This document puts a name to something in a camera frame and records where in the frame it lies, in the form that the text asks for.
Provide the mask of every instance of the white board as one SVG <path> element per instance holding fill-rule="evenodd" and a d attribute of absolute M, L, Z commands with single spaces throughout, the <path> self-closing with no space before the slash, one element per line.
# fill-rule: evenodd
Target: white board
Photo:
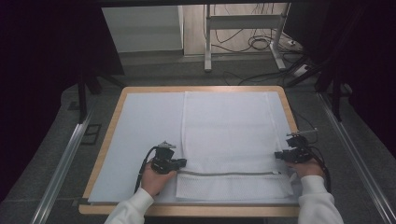
<path fill-rule="evenodd" d="M 262 92 L 250 92 L 249 94 L 262 94 Z M 88 200 L 90 203 L 118 203 L 132 197 L 142 160 L 152 147 L 163 141 L 177 147 L 175 159 L 182 158 L 184 99 L 185 92 L 129 93 L 127 95 L 102 170 Z M 269 93 L 268 102 L 276 121 L 276 134 L 280 139 L 280 145 L 282 148 L 287 148 L 286 133 L 290 133 L 290 127 L 277 92 Z M 174 178 L 157 196 L 155 202 L 296 203 L 300 191 L 300 187 L 297 186 L 295 189 L 297 193 L 284 199 L 205 202 L 176 198 L 176 185 L 177 179 Z"/>

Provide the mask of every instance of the gray carpet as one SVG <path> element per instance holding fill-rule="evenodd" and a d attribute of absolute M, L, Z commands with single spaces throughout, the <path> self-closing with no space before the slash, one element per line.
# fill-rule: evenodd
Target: gray carpet
<path fill-rule="evenodd" d="M 213 71 L 204 72 L 201 59 L 189 62 L 153 62 L 124 64 L 125 76 L 118 80 L 128 86 L 225 86 L 237 85 L 241 78 L 276 72 L 271 57 L 260 56 L 260 60 L 235 56 L 231 60 L 215 59 Z M 242 85 L 281 85 L 292 77 L 280 75 L 261 76 Z M 345 223 L 383 223 L 370 195 L 353 167 L 346 150 L 336 135 L 329 119 L 314 91 L 316 78 L 311 77 L 298 86 L 286 89 L 290 106 L 300 130 L 318 128 L 318 139 L 308 135 L 313 146 L 319 148 L 332 175 L 332 193 L 335 204 Z M 90 124 L 100 131 L 97 139 L 87 134 L 82 139 L 77 154 L 70 166 L 63 186 L 49 214 L 47 223 L 103 223 L 106 216 L 84 216 L 78 212 L 78 203 L 85 190 L 92 167 L 106 134 L 117 104 L 121 89 L 99 78 L 103 91 L 99 95 L 88 93 L 89 102 L 96 99 Z M 77 87 L 64 91 L 62 107 L 35 157 L 24 171 L 7 198 L 0 205 L 0 223 L 28 223 L 46 190 L 52 174 L 62 157 L 64 149 L 78 122 Z M 356 115 L 347 98 L 341 101 L 343 124 L 359 149 L 363 159 L 389 201 L 396 207 L 396 180 L 392 171 L 396 161 L 375 134 Z M 297 223 L 297 218 L 160 218 L 150 217 L 147 223 Z"/>

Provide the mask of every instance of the metal rail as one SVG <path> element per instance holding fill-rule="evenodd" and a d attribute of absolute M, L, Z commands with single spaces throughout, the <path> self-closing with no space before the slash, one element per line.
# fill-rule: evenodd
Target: metal rail
<path fill-rule="evenodd" d="M 370 194 L 375 207 L 377 208 L 380 216 L 387 224 L 396 223 L 396 216 L 394 209 L 390 205 L 387 197 L 385 196 L 382 189 L 376 183 L 373 175 L 370 173 L 367 165 L 365 164 L 361 154 L 359 153 L 353 141 L 349 137 L 347 130 L 344 128 L 342 122 L 339 122 L 331 110 L 331 102 L 326 93 L 318 93 L 318 98 L 322 102 L 323 108 L 325 109 L 335 132 L 340 138 L 346 152 L 351 159 L 356 171 L 358 172 L 364 187 L 366 187 Z"/>
<path fill-rule="evenodd" d="M 90 122 L 95 103 L 96 99 L 93 99 L 93 102 L 91 103 L 91 106 L 88 110 L 87 118 L 76 126 L 76 129 L 74 130 L 73 135 L 67 144 L 64 154 L 62 155 L 61 160 L 56 167 L 55 173 L 53 174 L 52 179 L 47 186 L 40 204 L 35 210 L 35 214 L 30 222 L 31 224 L 46 223 L 47 218 L 50 215 L 50 210 L 55 203 L 56 197 L 58 196 L 59 190 L 61 189 L 61 186 L 64 182 L 64 178 L 67 175 L 70 164 L 76 155 L 76 151 L 78 149 L 79 143 L 81 142 L 82 136 L 87 129 L 88 123 Z"/>

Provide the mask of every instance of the white cloth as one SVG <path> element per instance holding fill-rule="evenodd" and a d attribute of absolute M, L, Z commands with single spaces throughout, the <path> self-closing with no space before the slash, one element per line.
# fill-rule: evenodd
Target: white cloth
<path fill-rule="evenodd" d="M 153 198 L 145 190 L 139 188 L 132 198 L 117 205 L 108 216 L 105 224 L 144 223 L 144 215 L 153 203 Z"/>
<path fill-rule="evenodd" d="M 274 113 L 281 112 L 277 92 L 186 92 L 182 145 L 187 166 L 177 176 L 177 198 L 290 196 L 285 163 L 274 156 L 282 149 L 277 123 L 287 123 L 285 116 L 275 119 Z"/>
<path fill-rule="evenodd" d="M 298 223 L 344 223 L 334 206 L 334 197 L 324 188 L 324 179 L 318 175 L 301 178 L 303 195 L 299 198 L 301 206 Z"/>
<path fill-rule="evenodd" d="M 334 206 L 333 196 L 324 188 L 324 180 L 320 176 L 308 175 L 303 177 L 303 195 L 299 199 L 300 215 L 299 224 L 344 223 L 340 213 Z M 143 224 L 144 214 L 152 205 L 153 199 L 143 189 L 129 200 L 121 202 L 108 216 L 106 224 Z"/>

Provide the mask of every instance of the folded cloth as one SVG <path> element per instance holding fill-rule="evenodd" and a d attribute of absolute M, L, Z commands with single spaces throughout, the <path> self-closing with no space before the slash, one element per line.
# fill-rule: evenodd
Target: folded cloth
<path fill-rule="evenodd" d="M 178 198 L 248 200 L 292 194 L 287 168 L 274 156 L 281 150 L 278 128 L 289 127 L 276 124 L 274 113 L 284 111 L 274 100 L 280 102 L 276 92 L 186 92 L 182 146 L 188 162 L 177 176 Z"/>

